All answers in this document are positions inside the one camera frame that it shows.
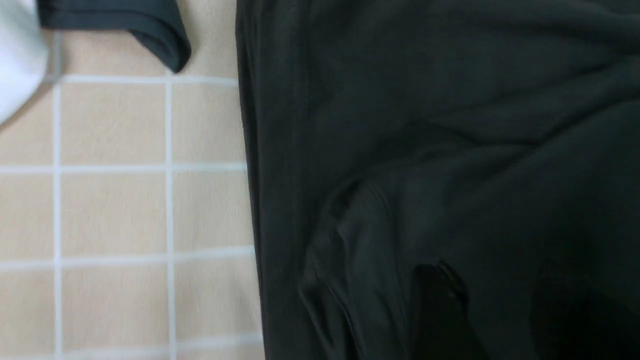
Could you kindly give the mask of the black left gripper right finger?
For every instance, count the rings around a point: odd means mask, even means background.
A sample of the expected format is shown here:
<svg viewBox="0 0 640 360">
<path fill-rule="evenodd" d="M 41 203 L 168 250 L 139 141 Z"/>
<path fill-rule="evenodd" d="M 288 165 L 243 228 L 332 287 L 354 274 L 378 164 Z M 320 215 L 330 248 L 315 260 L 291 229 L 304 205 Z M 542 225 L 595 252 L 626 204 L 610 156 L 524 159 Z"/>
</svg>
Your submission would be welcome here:
<svg viewBox="0 0 640 360">
<path fill-rule="evenodd" d="M 541 360 L 637 360 L 638 313 L 586 280 L 544 269 L 535 283 L 530 333 Z"/>
</svg>

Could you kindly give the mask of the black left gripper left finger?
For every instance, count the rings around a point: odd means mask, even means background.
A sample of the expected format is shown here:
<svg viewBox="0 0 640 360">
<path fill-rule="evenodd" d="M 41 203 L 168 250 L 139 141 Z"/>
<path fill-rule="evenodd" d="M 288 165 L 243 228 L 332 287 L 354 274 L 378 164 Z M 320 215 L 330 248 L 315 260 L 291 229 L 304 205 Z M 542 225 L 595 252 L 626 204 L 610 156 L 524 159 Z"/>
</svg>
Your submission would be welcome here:
<svg viewBox="0 0 640 360">
<path fill-rule="evenodd" d="M 469 294 L 445 262 L 413 272 L 410 298 L 412 360 L 487 360 L 467 318 Z"/>
</svg>

